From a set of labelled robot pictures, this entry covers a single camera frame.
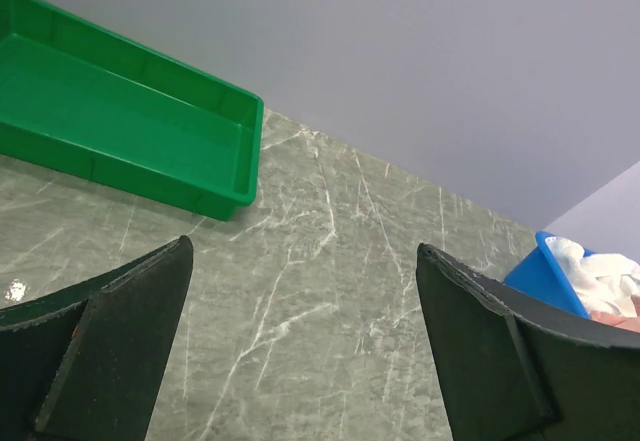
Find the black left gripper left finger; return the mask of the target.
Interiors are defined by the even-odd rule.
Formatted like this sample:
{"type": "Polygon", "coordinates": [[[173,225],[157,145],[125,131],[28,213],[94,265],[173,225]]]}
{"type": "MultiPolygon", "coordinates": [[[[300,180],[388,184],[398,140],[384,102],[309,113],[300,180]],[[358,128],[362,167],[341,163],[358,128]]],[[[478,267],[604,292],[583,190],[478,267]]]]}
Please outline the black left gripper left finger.
{"type": "Polygon", "coordinates": [[[4,440],[145,438],[189,289],[181,236],[1,311],[4,440]]]}

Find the pink towel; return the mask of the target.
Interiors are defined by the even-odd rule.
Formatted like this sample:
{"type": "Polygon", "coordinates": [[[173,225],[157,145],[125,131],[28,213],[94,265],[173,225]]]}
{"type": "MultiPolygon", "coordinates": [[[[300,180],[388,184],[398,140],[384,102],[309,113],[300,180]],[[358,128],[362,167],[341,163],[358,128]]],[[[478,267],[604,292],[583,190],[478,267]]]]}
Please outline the pink towel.
{"type": "Polygon", "coordinates": [[[619,315],[614,315],[614,314],[602,312],[602,311],[592,311],[590,314],[591,319],[601,324],[639,333],[640,332],[640,317],[639,317],[640,298],[638,295],[634,295],[631,297],[631,301],[635,308],[635,312],[636,312],[635,317],[619,316],[619,315]]]}

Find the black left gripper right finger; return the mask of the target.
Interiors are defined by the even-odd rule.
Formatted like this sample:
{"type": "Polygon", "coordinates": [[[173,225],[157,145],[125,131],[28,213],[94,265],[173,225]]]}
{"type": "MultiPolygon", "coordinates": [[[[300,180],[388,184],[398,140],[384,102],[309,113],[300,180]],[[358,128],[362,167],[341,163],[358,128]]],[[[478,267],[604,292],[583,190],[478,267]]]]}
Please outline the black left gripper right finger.
{"type": "Polygon", "coordinates": [[[563,311],[430,245],[416,282],[456,440],[636,440],[639,336],[563,311]]]}

